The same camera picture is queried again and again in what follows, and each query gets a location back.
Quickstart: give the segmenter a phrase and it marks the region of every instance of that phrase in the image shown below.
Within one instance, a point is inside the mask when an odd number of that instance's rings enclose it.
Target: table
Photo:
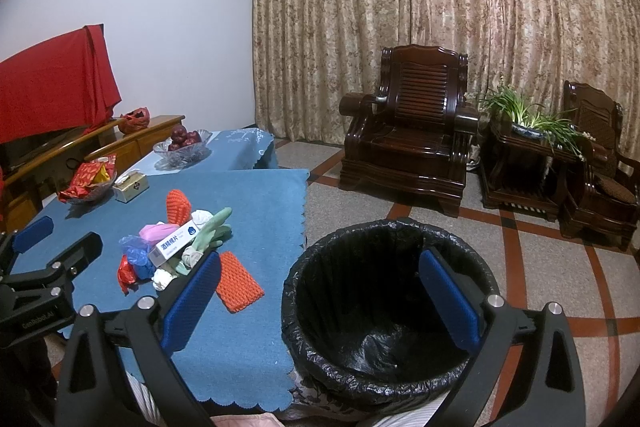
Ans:
[[[550,169],[552,160],[555,165]],[[515,134],[511,121],[492,120],[480,150],[482,204],[533,208],[555,221],[566,195],[565,184],[558,180],[564,180],[566,166],[577,161],[578,156],[548,142]]]
[[[219,251],[232,251],[265,295],[237,314],[213,296],[189,344],[172,360],[196,399],[283,410],[291,401],[287,375],[292,360],[280,331],[282,284],[303,251],[307,177],[306,169],[187,169],[150,176],[149,188],[129,203],[111,197],[82,209],[53,201],[38,214],[51,217],[53,233],[21,254],[13,273],[41,269],[86,232],[96,232],[104,244],[102,254],[74,280],[74,308],[91,303],[100,311],[126,309],[156,292],[147,282],[123,295],[116,280],[121,237],[165,220],[164,201],[173,188],[184,192],[193,208],[217,212],[231,206],[226,223],[232,235]],[[63,330],[66,336],[70,329]],[[139,378],[130,350],[123,348],[122,356],[126,369]]]
[[[237,171],[254,168],[277,169],[273,135],[258,128],[213,131],[209,138],[210,152],[200,162],[182,169],[169,166],[155,152],[150,152],[129,171],[138,170],[147,176],[176,172]]]

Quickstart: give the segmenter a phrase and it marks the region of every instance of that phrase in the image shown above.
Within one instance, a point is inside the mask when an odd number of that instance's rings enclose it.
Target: blue gripper pad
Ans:
[[[222,268],[218,253],[212,252],[201,261],[203,264],[196,264],[193,268],[196,273],[190,274],[187,286],[164,316],[160,346],[168,357],[185,348],[220,282]],[[164,291],[177,281],[174,279]]]
[[[17,253],[24,253],[33,245],[42,241],[53,232],[53,220],[44,216],[33,221],[14,236],[13,248]]]
[[[418,275],[456,347],[470,354],[478,352],[478,314],[431,250],[420,254]]]

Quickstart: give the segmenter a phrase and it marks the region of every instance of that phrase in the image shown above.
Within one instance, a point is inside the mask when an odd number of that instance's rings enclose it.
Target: blue plastic bag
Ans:
[[[156,272],[156,267],[149,260],[149,252],[153,245],[137,235],[127,235],[119,244],[122,254],[127,256],[127,262],[136,272],[138,279],[151,279]]]

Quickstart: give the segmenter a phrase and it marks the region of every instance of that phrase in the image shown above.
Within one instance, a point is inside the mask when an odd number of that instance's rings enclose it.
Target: alcohol wipes box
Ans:
[[[193,241],[197,233],[198,227],[196,227],[195,223],[193,221],[186,222],[174,233],[155,245],[154,249],[149,252],[149,259],[156,268],[159,268],[162,263]]]

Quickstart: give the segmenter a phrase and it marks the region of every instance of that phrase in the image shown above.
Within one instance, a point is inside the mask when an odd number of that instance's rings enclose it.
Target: red candy wrapper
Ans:
[[[83,163],[78,167],[76,173],[74,174],[73,179],[71,179],[71,183],[69,184],[69,188],[67,190],[62,190],[60,194],[58,194],[58,199],[63,203],[66,203],[71,199],[82,199],[86,197],[96,184],[93,183],[95,175],[100,171],[102,165],[104,165],[104,169],[110,178],[113,178],[113,175],[116,171],[116,155],[111,154],[106,157],[107,161],[104,161],[104,158],[98,158],[89,163]]]
[[[129,261],[127,261],[127,255],[123,255],[120,266],[118,266],[118,284],[124,295],[129,295],[129,285],[134,284],[136,280],[138,278]]]

